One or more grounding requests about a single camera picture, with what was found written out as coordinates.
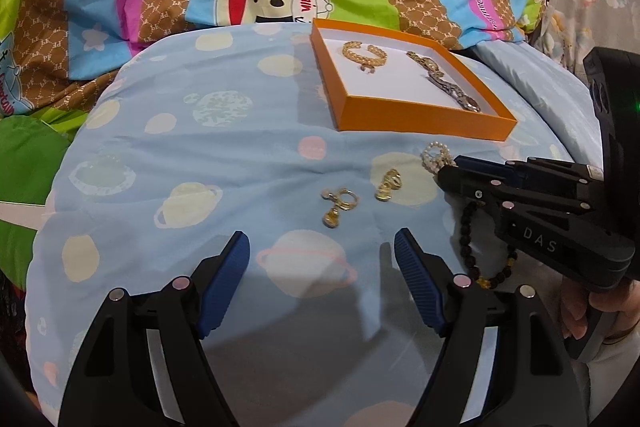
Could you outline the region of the right hand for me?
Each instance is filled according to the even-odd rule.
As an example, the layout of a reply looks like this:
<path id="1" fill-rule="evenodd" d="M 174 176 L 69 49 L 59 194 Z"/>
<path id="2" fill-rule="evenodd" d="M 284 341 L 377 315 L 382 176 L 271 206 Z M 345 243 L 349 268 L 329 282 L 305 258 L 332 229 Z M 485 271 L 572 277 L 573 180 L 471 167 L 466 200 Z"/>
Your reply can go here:
<path id="1" fill-rule="evenodd" d="M 639 282 L 623 281 L 612 291 L 593 293 L 564 277 L 560 286 L 561 329 L 564 338 L 579 340 L 586 335 L 588 307 L 616 315 L 606 340 L 624 338 L 639 324 Z"/>

